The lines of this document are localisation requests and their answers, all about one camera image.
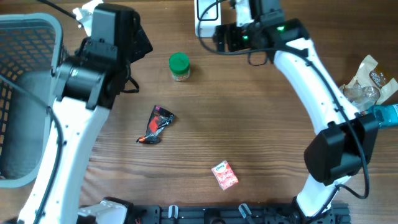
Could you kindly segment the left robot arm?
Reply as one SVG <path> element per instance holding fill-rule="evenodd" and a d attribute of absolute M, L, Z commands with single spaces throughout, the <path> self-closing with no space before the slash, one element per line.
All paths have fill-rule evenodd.
<path fill-rule="evenodd" d="M 131 7 L 95 7 L 91 34 L 55 71 L 54 102 L 47 145 L 19 223 L 125 223 L 129 202 L 106 199 L 80 208 L 80 190 L 95 141 L 132 80 L 131 64 L 152 46 Z"/>

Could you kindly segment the black red snack packet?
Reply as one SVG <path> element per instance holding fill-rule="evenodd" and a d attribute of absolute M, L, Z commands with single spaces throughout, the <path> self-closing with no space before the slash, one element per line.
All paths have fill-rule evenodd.
<path fill-rule="evenodd" d="M 159 134 L 162 130 L 170 125 L 174 120 L 174 114 L 170 111 L 155 105 L 147 124 L 145 135 L 141 136 L 136 140 L 137 143 L 141 144 L 158 144 L 161 142 Z"/>

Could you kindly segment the beige clear food pouch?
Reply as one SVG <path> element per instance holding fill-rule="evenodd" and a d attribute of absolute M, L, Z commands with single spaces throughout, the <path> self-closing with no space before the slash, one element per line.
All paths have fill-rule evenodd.
<path fill-rule="evenodd" d="M 363 59 L 351 81 L 339 89 L 360 112 L 374 105 L 397 103 L 397 75 L 388 72 L 371 55 Z"/>

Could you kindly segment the red tissue packet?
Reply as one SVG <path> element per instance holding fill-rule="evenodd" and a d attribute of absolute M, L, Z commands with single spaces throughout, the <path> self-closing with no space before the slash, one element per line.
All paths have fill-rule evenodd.
<path fill-rule="evenodd" d="M 226 190 L 239 182 L 234 171 L 227 161 L 220 162 L 211 169 L 222 190 Z"/>

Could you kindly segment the green lid glass jar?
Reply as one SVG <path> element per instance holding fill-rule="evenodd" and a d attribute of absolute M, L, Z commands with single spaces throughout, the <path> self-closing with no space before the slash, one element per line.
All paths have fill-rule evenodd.
<path fill-rule="evenodd" d="M 190 76 L 190 60 L 183 52 L 177 52 L 169 58 L 169 69 L 175 81 L 185 81 Z"/>

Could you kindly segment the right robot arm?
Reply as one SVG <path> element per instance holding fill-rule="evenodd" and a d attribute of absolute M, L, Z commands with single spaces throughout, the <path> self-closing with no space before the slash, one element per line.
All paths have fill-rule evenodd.
<path fill-rule="evenodd" d="M 373 115 L 362 115 L 340 92 L 323 66 L 310 34 L 298 19 L 286 19 L 278 1 L 231 1 L 236 22 L 218 26 L 216 53 L 264 52 L 288 79 L 313 124 L 315 139 L 304 152 L 308 179 L 294 200 L 294 222 L 326 217 L 331 202 L 358 172 L 369 191 L 368 164 L 377 137 Z"/>

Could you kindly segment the blue mouthwash bottle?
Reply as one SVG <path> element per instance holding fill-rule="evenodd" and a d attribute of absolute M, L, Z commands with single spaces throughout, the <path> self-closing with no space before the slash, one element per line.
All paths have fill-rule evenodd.
<path fill-rule="evenodd" d="M 374 105 L 368 109 L 368 113 L 376 117 L 382 129 L 397 126 L 397 104 Z"/>

